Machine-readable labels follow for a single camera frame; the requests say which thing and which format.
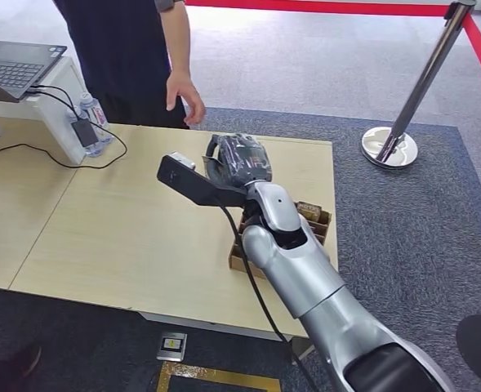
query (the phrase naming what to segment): chrome stanchion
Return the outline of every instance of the chrome stanchion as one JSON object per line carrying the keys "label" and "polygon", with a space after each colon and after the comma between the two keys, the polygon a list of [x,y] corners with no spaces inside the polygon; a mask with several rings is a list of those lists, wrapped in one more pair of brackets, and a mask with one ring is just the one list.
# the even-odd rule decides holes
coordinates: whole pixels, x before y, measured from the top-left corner
{"label": "chrome stanchion", "polygon": [[406,133],[406,128],[456,41],[464,19],[475,5],[476,0],[458,0],[449,6],[445,15],[446,27],[392,128],[375,127],[363,135],[362,152],[367,159],[388,169],[402,169],[415,162],[418,148],[411,136]]}

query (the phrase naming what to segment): laptop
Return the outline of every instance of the laptop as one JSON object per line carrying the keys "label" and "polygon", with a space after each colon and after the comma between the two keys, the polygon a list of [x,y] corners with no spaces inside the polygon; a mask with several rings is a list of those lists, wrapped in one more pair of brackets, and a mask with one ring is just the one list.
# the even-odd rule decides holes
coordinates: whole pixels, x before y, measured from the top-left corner
{"label": "laptop", "polygon": [[60,45],[0,41],[0,101],[19,102],[66,49]]}

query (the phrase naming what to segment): gloved object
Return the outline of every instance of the gloved object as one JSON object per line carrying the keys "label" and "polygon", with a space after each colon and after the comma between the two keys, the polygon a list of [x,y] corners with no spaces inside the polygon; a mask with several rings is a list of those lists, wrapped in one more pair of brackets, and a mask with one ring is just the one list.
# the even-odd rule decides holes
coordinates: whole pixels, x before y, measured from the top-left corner
{"label": "gloved object", "polygon": [[[217,158],[213,155],[219,147]],[[207,178],[215,184],[243,188],[255,180],[273,177],[263,145],[245,134],[213,135],[203,157]]]}

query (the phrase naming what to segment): man's hand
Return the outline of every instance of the man's hand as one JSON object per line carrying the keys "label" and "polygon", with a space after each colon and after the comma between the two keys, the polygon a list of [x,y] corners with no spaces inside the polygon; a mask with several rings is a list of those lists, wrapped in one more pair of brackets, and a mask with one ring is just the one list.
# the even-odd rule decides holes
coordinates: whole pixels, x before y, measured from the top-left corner
{"label": "man's hand", "polygon": [[186,124],[200,123],[206,114],[206,107],[200,98],[198,91],[194,88],[188,73],[173,70],[167,79],[166,87],[167,110],[172,110],[175,107],[176,96],[182,96],[190,106],[191,113],[184,119]]}

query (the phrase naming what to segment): stanchion base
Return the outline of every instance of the stanchion base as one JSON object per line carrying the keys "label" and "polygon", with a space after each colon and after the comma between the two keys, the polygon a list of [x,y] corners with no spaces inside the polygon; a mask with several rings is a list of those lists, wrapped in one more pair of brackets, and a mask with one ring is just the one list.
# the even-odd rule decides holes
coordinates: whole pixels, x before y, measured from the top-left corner
{"label": "stanchion base", "polygon": [[418,147],[414,139],[404,133],[403,140],[387,161],[376,160],[389,133],[390,127],[376,127],[366,131],[362,137],[362,152],[370,162],[386,169],[403,169],[412,164],[418,156]]}

